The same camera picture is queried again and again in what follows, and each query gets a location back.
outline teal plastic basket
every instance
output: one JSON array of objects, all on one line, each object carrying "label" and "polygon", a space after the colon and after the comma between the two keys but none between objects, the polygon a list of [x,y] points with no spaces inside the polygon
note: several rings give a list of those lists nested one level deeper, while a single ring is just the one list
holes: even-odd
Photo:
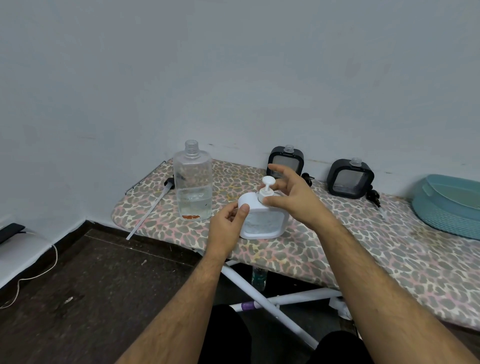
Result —
[{"label": "teal plastic basket", "polygon": [[480,182],[430,174],[418,185],[412,207],[438,230],[480,240]]}]

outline dispenser pump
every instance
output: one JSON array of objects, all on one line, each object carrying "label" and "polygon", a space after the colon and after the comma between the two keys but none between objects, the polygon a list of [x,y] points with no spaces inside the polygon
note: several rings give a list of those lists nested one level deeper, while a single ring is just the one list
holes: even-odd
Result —
[{"label": "dispenser pump", "polygon": [[271,185],[275,184],[275,178],[272,176],[265,176],[262,178],[262,182],[265,187],[261,188],[258,191],[258,201],[263,202],[264,198],[267,196],[273,196],[275,194],[274,190],[270,188]]}]

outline white wall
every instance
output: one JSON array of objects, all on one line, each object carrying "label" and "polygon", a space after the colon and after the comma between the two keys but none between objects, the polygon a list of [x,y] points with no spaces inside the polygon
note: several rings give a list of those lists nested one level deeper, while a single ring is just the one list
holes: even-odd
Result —
[{"label": "white wall", "polygon": [[45,164],[56,211],[106,224],[189,138],[258,167],[294,144],[316,177],[358,156],[393,194],[428,173],[480,180],[479,15],[477,0],[10,1],[1,122],[36,140],[14,157],[23,181]]}]

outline right hand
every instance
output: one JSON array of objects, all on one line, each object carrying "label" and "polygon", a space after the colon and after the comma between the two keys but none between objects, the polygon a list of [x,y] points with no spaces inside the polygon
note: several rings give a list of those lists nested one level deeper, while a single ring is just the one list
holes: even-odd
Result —
[{"label": "right hand", "polygon": [[280,164],[269,164],[268,167],[284,176],[270,188],[274,191],[280,190],[287,196],[268,196],[264,198],[263,204],[288,211],[295,220],[313,230],[319,215],[327,210],[326,207],[293,169]]}]

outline ironing board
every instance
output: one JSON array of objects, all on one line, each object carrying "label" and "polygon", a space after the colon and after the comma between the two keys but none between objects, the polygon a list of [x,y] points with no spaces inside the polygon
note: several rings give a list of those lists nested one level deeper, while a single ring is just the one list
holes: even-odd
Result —
[{"label": "ironing board", "polygon": [[[264,174],[263,169],[214,160],[214,213],[226,203],[236,201],[241,194],[257,191]],[[159,196],[163,182],[172,175],[169,160],[115,205],[113,222],[123,229],[133,229]],[[313,181],[312,189],[378,264],[420,304],[444,321],[480,330],[480,242],[429,227],[415,216],[409,202],[403,198],[381,194],[385,221],[364,198],[351,200],[332,196],[318,181]],[[208,226],[208,220],[180,220],[172,190],[137,234],[203,252]],[[276,239],[239,239],[230,258],[339,289],[316,234],[292,218],[285,233]]]}]

